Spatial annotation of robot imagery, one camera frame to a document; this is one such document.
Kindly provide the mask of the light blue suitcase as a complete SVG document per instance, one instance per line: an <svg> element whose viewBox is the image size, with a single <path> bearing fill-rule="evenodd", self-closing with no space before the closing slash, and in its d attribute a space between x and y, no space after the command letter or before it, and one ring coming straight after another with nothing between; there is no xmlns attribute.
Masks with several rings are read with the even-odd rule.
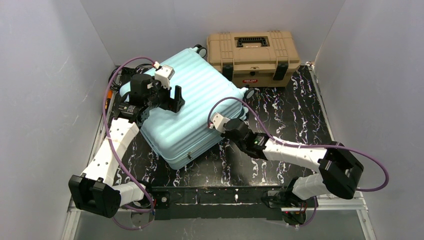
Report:
<svg viewBox="0 0 424 240"><path fill-rule="evenodd" d="M240 100L248 89L227 80L196 48L185 48L162 64L174 69L170 85L181 87L185 104L178 113L152 109L140 132L157 155L179 170L221 141L220 132L208 128L210 112L245 118Z"/></svg>

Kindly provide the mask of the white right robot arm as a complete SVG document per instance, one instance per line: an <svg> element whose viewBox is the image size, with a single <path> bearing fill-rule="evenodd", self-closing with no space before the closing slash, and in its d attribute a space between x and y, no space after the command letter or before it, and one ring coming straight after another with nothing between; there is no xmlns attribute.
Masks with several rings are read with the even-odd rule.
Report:
<svg viewBox="0 0 424 240"><path fill-rule="evenodd" d="M293 179L285 190L285 196L296 200L326 194L346 200L354 197L364 166L344 146L332 143L316 147L283 141L266 133L253 132L240 119L214 123L224 138L234 142L251 158L286 162L315 172Z"/></svg>

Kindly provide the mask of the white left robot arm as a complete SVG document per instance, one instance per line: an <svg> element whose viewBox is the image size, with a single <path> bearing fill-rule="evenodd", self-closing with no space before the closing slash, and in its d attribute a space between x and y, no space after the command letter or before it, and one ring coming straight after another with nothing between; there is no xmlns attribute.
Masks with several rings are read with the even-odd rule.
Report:
<svg viewBox="0 0 424 240"><path fill-rule="evenodd" d="M112 218L118 209L131 202L152 198L145 185L138 180L114 185L114 176L121 164L118 159L126 153L129 144L155 108L179 112L185 104L182 88L171 93L172 76L136 74L128 82L129 90L121 100L108 125L106 137L90 164L80 175L72 175L68 187L75 206L106 218Z"/></svg>

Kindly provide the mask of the tan plastic toolbox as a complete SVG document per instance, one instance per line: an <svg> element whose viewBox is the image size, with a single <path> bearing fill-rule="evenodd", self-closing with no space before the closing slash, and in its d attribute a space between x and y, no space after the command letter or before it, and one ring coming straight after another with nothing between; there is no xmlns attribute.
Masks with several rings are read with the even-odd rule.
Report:
<svg viewBox="0 0 424 240"><path fill-rule="evenodd" d="M289 31L225 32L207 37L207 61L237 87L286 87L301 59Z"/></svg>

